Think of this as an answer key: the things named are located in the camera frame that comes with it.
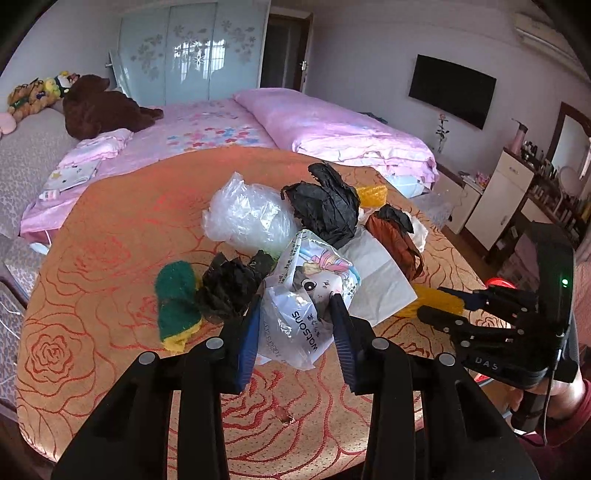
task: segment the book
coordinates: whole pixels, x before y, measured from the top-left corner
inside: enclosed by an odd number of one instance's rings
[[[63,192],[89,181],[99,166],[99,160],[92,160],[79,165],[58,168],[51,172],[43,190],[59,190]]]

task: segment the white wall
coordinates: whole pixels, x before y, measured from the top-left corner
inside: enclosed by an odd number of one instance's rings
[[[408,92],[417,55],[433,56],[497,78],[483,131],[448,115],[444,163],[491,173],[517,131],[511,118],[547,152],[562,101],[591,117],[591,86],[522,46],[512,12],[501,8],[390,0],[315,9],[306,93],[371,111],[432,144],[439,111]]]
[[[116,48],[119,17],[102,0],[58,0],[29,31],[0,76],[0,98],[21,83],[62,70],[111,76],[108,51]]]

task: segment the air conditioner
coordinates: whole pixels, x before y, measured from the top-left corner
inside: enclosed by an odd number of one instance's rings
[[[516,14],[515,29],[525,45],[552,57],[585,81],[591,82],[566,38],[552,27],[527,15]]]

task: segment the bottle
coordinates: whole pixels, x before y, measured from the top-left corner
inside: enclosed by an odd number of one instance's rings
[[[512,118],[514,122],[519,124],[519,128],[517,129],[517,133],[515,134],[515,138],[509,147],[509,151],[514,153],[515,155],[521,154],[521,146],[524,144],[525,134],[527,133],[527,127],[522,124],[519,120],[515,120]]]

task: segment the cabinet drawer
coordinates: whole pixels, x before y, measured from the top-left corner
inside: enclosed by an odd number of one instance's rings
[[[534,172],[505,152],[502,153],[495,171],[502,173],[524,192],[534,178]]]

